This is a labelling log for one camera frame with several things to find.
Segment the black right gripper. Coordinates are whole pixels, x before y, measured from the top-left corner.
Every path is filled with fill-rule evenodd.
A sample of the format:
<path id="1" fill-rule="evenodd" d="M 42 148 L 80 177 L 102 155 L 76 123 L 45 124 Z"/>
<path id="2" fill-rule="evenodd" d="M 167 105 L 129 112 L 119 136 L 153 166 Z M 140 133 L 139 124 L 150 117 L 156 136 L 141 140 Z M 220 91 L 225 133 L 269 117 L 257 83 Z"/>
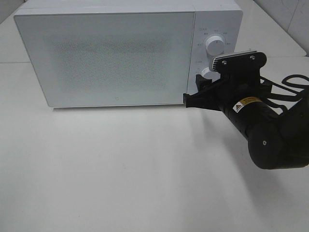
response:
<path id="1" fill-rule="evenodd" d="M 215 82 L 196 75 L 198 92 L 183 94 L 186 108 L 220 109 L 237 130 L 248 140 L 268 139 L 278 134 L 275 125 L 279 115 L 266 104 L 263 92 L 271 91 L 271 84 L 261 78 L 219 79 Z"/>

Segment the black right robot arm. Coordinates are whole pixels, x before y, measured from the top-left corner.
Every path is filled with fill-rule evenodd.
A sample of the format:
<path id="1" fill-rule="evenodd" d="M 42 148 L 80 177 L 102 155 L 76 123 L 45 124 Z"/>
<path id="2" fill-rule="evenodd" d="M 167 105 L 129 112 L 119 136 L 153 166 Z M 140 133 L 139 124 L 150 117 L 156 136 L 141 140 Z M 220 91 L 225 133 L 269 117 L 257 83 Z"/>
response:
<path id="1" fill-rule="evenodd" d="M 301 168 L 309 163 L 309 86 L 280 85 L 288 95 L 272 93 L 275 83 L 257 73 L 223 74 L 215 82 L 197 75 L 197 93 L 184 94 L 186 107 L 221 111 L 248 142 L 261 169 Z"/>

